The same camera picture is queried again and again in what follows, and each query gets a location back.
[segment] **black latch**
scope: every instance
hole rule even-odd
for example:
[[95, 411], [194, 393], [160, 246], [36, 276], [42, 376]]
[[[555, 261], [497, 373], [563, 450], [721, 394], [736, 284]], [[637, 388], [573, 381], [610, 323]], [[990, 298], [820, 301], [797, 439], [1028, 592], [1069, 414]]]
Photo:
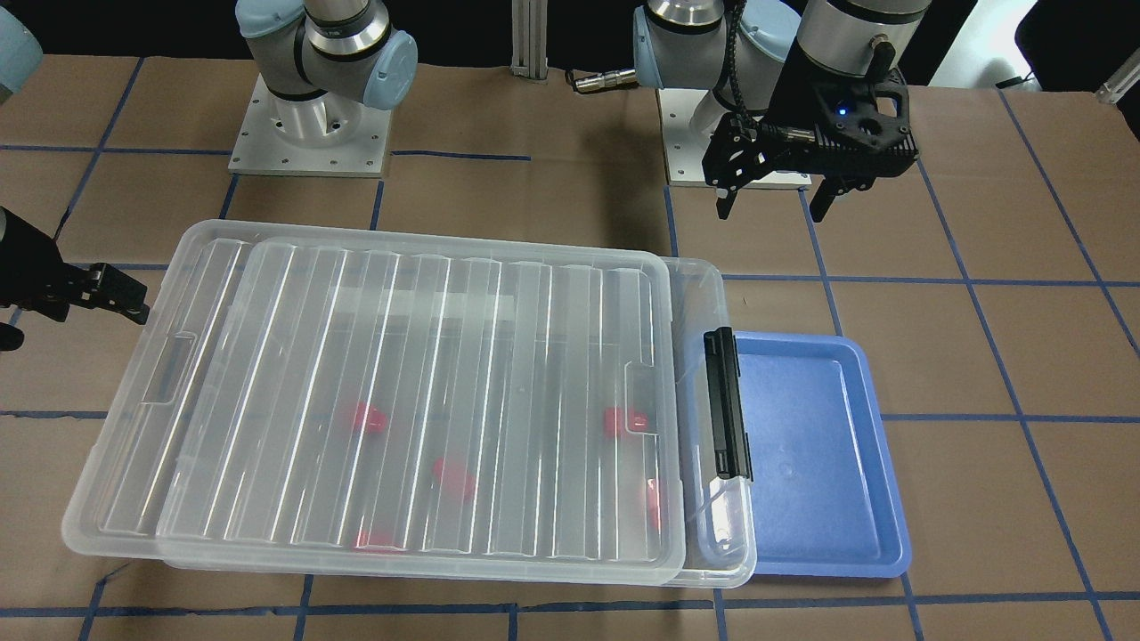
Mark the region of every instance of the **black latch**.
[[716, 473], [723, 479], [752, 478], [752, 455], [748, 449], [744, 415], [740, 407], [740, 358], [732, 327], [705, 333], [709, 400], [712, 411], [712, 449]]

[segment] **light blue joint cap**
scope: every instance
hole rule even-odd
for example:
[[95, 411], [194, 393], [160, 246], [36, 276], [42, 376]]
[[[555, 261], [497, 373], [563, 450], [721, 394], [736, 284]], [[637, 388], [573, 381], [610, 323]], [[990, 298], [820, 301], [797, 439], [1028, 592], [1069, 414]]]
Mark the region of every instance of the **light blue joint cap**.
[[304, 13], [304, 0], [237, 0], [234, 14], [242, 38], [253, 40], [284, 29]]
[[740, 31], [759, 50], [782, 63], [788, 59], [799, 31], [799, 14], [780, 0], [749, 0], [740, 19]]
[[412, 88], [418, 60], [415, 39], [405, 31], [392, 33], [376, 57], [360, 102], [376, 109], [394, 109]]
[[638, 84], [654, 89], [665, 87], [661, 71], [657, 68], [657, 56], [653, 55], [645, 7], [634, 9], [634, 71], [637, 72]]
[[15, 94], [43, 59], [43, 49], [16, 16], [0, 7], [0, 84]]

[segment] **clear plastic box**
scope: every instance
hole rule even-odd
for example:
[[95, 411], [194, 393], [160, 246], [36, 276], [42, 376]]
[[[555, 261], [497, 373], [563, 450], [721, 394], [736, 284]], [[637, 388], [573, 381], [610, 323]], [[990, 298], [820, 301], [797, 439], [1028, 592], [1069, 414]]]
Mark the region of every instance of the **clear plastic box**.
[[698, 261], [202, 222], [64, 538], [210, 569], [735, 585], [749, 481], [703, 449], [700, 334], [723, 324]]

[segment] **plastic container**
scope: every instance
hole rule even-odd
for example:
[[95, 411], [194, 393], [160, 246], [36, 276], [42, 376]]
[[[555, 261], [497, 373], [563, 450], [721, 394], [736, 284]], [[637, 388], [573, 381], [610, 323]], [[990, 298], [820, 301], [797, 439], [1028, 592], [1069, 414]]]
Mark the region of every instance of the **plastic container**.
[[736, 332], [752, 453], [756, 573], [896, 577], [906, 520], [863, 350], [837, 336]]
[[747, 481], [708, 478], [702, 425], [677, 424], [701, 416], [687, 335], [722, 316], [694, 261], [198, 224], [64, 538], [212, 569], [739, 584]]

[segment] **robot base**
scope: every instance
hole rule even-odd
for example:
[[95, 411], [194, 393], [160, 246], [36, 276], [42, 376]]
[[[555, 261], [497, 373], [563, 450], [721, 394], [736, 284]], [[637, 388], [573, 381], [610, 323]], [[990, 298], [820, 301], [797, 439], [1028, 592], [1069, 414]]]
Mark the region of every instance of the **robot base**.
[[[709, 145], [707, 136], [690, 127], [697, 105], [708, 91], [703, 89], [659, 89], [661, 136], [665, 139], [665, 164], [668, 181], [674, 187], [705, 187], [701, 157]], [[751, 181], [747, 189], [798, 189], [812, 185], [806, 173], [776, 171]]]
[[380, 178], [388, 155], [392, 113], [360, 108], [350, 136], [332, 146], [302, 147], [276, 131], [274, 96], [258, 76], [242, 131], [229, 157], [229, 171], [255, 176], [332, 176]]

